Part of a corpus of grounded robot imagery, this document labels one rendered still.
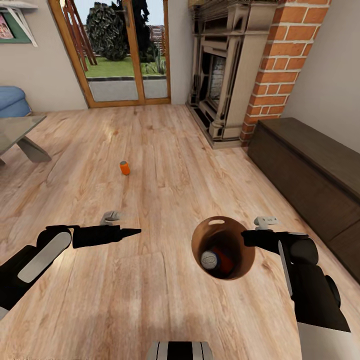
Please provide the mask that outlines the can of soda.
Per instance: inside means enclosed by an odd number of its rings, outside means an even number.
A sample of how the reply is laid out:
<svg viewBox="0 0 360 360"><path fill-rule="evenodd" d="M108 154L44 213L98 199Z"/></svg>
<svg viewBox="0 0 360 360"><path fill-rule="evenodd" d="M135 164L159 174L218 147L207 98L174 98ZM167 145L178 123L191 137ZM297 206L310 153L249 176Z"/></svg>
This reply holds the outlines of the can of soda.
<svg viewBox="0 0 360 360"><path fill-rule="evenodd" d="M120 168L121 168L121 171L124 175L129 175L130 174L130 168L129 168L129 165L126 161L121 161L120 162Z"/></svg>
<svg viewBox="0 0 360 360"><path fill-rule="evenodd" d="M208 271L217 271L222 266L221 256L212 250L205 251L200 257L200 262Z"/></svg>
<svg viewBox="0 0 360 360"><path fill-rule="evenodd" d="M218 270L220 270L223 275L227 276L232 271L232 269L235 267L234 262L228 256L226 256L223 252L221 252L218 248L216 248L215 246L209 247L204 252L206 252L206 251L214 251L221 256L222 265L221 265L221 268Z"/></svg>

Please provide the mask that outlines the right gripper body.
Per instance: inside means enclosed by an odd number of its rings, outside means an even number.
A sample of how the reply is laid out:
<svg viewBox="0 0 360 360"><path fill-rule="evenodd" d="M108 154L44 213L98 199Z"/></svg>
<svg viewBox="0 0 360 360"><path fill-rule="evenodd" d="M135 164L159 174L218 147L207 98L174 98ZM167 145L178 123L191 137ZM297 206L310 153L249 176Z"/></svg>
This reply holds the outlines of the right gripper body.
<svg viewBox="0 0 360 360"><path fill-rule="evenodd" d="M269 250L266 245L266 238L273 233L273 229L268 230L244 230L242 236L244 238L244 245L247 247L259 247L264 250Z"/></svg>

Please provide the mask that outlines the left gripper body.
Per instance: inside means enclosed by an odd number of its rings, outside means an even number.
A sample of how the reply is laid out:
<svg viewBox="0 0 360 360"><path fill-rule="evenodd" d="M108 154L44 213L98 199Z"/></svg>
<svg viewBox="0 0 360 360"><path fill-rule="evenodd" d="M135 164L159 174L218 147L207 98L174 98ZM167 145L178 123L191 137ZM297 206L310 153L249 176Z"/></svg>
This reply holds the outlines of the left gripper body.
<svg viewBox="0 0 360 360"><path fill-rule="evenodd" d="M97 225L91 228L91 246L120 242L120 225Z"/></svg>

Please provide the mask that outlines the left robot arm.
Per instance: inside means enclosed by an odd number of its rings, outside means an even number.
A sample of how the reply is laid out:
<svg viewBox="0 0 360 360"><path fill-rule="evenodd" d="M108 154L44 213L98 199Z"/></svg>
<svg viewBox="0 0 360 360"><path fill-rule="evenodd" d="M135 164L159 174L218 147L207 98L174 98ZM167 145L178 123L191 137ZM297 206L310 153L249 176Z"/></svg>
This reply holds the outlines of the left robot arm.
<svg viewBox="0 0 360 360"><path fill-rule="evenodd" d="M97 226L48 225L39 234L36 246L25 246L0 266L0 322L71 242L78 249L120 242L142 232L112 224L121 217L121 213L112 210L104 213ZM69 229L74 229L73 236Z"/></svg>

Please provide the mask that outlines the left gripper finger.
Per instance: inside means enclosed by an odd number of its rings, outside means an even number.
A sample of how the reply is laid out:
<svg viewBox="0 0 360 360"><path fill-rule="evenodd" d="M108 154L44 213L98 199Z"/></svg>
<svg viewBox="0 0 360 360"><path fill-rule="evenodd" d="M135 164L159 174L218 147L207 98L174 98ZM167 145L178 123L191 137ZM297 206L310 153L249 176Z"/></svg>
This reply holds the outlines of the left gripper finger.
<svg viewBox="0 0 360 360"><path fill-rule="evenodd" d="M125 237L133 236L135 234L139 234L142 232L142 229L134 229L134 228L122 228L120 230L120 240Z"/></svg>

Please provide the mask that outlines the trash can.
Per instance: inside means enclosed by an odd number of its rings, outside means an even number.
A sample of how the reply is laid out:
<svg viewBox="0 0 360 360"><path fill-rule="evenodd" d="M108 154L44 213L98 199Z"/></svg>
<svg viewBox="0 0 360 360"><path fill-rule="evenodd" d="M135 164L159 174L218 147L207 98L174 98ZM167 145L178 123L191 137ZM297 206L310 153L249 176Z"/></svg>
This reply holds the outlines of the trash can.
<svg viewBox="0 0 360 360"><path fill-rule="evenodd" d="M210 221L223 220L224 223L209 224ZM222 280L233 281L245 276L254 265L256 247L244 244L242 233L248 229L237 220L216 215L200 222L191 237L191 251L196 263L209 276ZM201 256L209 247L215 246L235 264L232 271L226 276L220 270L207 270L201 263Z"/></svg>

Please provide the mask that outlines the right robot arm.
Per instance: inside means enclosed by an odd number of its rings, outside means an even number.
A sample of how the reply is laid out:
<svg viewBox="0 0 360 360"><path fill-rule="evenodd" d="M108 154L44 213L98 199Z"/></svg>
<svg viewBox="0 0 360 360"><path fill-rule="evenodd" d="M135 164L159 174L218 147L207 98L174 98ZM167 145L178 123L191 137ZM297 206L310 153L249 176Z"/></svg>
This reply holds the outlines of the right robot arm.
<svg viewBox="0 0 360 360"><path fill-rule="evenodd" d="M340 310L333 279L318 266L315 242L302 232L274 232L276 216L257 216L255 230L244 230L247 247L280 255L290 298L294 301L302 360L360 360L360 351Z"/></svg>

